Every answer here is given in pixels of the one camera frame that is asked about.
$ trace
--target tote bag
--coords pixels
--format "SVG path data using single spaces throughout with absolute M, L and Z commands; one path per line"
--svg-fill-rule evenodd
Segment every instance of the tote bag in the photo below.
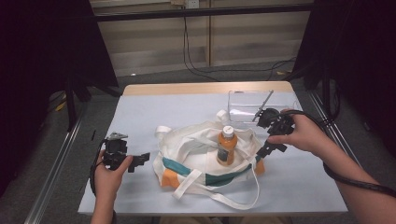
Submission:
M 173 196 L 180 199 L 184 193 L 203 194 L 233 208 L 247 210 L 254 206 L 260 195 L 257 175 L 264 173 L 262 158 L 256 155 L 262 143 L 256 134 L 248 130 L 234 129 L 238 141 L 234 161 L 230 166 L 217 162 L 218 136 L 224 125 L 219 121 L 172 130 L 159 126 L 159 153 L 153 162 L 155 174 L 162 187 L 176 190 Z M 236 181 L 254 178 L 257 184 L 254 202 L 238 203 L 217 193 L 216 189 Z

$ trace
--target human hand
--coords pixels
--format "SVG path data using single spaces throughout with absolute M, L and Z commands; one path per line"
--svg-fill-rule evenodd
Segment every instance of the human hand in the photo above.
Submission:
M 318 155 L 324 146 L 333 144 L 332 140 L 307 116 L 291 115 L 291 117 L 295 123 L 293 133 L 269 136 L 267 139 L 269 143 L 293 145 L 314 155 Z
M 117 170 L 111 171 L 102 164 L 104 154 L 105 151 L 102 150 L 96 162 L 96 164 L 99 164 L 95 171 L 96 198 L 114 202 L 122 181 L 122 175 L 128 169 L 133 157 L 127 156 Z

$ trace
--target wooden table edge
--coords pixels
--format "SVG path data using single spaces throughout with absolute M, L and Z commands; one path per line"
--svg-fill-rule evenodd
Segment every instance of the wooden table edge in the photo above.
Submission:
M 128 85 L 122 95 L 204 94 L 229 91 L 293 91 L 287 81 L 201 82 Z

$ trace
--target black curtain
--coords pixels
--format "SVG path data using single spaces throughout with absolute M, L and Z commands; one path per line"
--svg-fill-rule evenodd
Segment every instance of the black curtain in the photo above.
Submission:
M 88 0 L 1 1 L 0 195 L 34 148 L 49 97 L 69 77 L 118 86 Z
M 396 157 L 396 2 L 339 2 L 311 13 L 294 70 L 316 61 L 305 86 L 314 89 L 327 72 Z

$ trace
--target metal frame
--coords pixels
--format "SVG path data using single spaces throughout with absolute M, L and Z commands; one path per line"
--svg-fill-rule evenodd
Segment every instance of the metal frame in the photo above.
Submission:
M 131 13 L 97 14 L 91 17 L 64 18 L 65 21 L 136 21 L 149 19 L 182 18 L 182 17 L 203 17 L 203 16 L 224 16 L 241 14 L 260 14 L 277 12 L 298 12 L 311 11 L 317 8 L 340 7 L 337 1 L 329 3 L 308 3 L 292 5 L 272 5 L 262 7 L 209 7 L 194 9 L 175 9 L 161 11 L 145 11 Z
M 322 101 L 320 100 L 320 97 L 318 96 L 318 94 L 315 91 L 309 91 L 308 94 L 309 94 L 309 97 L 311 98 L 312 103 L 314 104 L 315 108 L 319 112 L 320 118 L 323 120 L 327 119 L 328 115 L 326 113 L 326 109 L 324 108 L 324 105 L 323 105 Z M 352 148 L 347 143 L 347 140 L 345 139 L 345 137 L 341 134 L 341 131 L 338 129 L 338 126 L 332 121 L 331 123 L 329 123 L 327 125 L 326 128 L 327 128 L 327 131 L 332 136 L 332 139 L 334 140 L 334 142 L 340 148 L 342 148 L 345 151 L 345 153 L 361 167 L 361 164 L 359 163 L 358 158 L 353 153 Z
M 67 155 L 69 154 L 71 147 L 76 139 L 78 129 L 80 127 L 82 119 L 84 118 L 87 108 L 88 103 L 84 103 L 82 105 L 81 112 L 78 116 L 76 124 L 74 125 L 73 129 L 69 133 L 67 133 L 66 138 L 64 139 L 64 143 L 62 144 L 62 147 L 55 160 L 55 163 L 53 163 L 52 168 L 49 171 L 46 182 L 40 190 L 40 193 L 35 199 L 33 207 L 31 208 L 27 218 L 24 221 L 25 224 L 40 223 L 41 218 L 43 217 L 44 212 L 47 208 L 47 205 L 50 202 L 52 192 L 55 189 L 55 183 L 58 181 L 58 178 L 64 167 L 64 163 L 67 159 Z

